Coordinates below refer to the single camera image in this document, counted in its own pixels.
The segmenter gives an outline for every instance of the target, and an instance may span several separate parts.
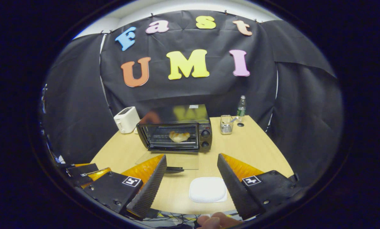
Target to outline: water bottle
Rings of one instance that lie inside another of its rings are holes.
[[[242,122],[242,118],[245,116],[246,112],[246,101],[245,96],[241,96],[241,100],[238,103],[238,111],[237,111],[237,122]]]

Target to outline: black fabric backdrop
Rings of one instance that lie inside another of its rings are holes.
[[[216,28],[197,28],[198,16],[214,17]],[[158,20],[167,20],[169,30],[147,34],[149,24]],[[253,35],[241,34],[234,20],[249,24]],[[122,51],[115,38],[132,26],[135,43]],[[128,106],[136,106],[142,117],[153,107],[204,103],[213,117],[235,115],[242,94],[246,114],[262,129],[267,129],[273,114],[267,133],[303,185],[313,182],[335,154],[342,129],[338,80],[318,48],[287,22],[256,23],[209,10],[164,13],[107,34],[99,67],[101,39],[102,35],[89,35],[72,41],[48,76],[46,130],[53,148],[69,163],[90,162],[117,131],[107,101],[113,115]],[[180,51],[189,58],[195,49],[207,50],[210,75],[169,80],[166,54]],[[247,52],[250,76],[232,74],[232,49]],[[128,87],[120,66],[134,61],[133,74],[139,78],[137,61],[143,57],[151,57],[149,80]]]
[[[68,163],[89,163],[118,130],[99,77],[102,37],[74,39],[47,76],[43,126],[54,153]]]

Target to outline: letter m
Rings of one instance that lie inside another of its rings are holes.
[[[181,74],[178,72],[180,68],[185,77],[189,77],[191,70],[194,67],[193,77],[207,77],[210,73],[207,71],[205,65],[205,55],[207,51],[204,49],[194,50],[190,58],[187,60],[180,51],[169,52],[166,54],[170,58],[170,80],[177,80],[181,78]]]

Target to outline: orange letter u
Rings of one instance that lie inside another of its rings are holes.
[[[133,61],[129,61],[121,65],[123,71],[123,80],[129,87],[138,87],[145,84],[149,79],[149,61],[150,57],[140,58],[138,63],[141,66],[142,76],[139,79],[133,78],[132,67],[135,64]]]

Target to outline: screw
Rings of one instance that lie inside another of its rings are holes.
[[[114,204],[116,204],[117,206],[122,206],[122,202],[120,202],[119,200],[114,200]]]

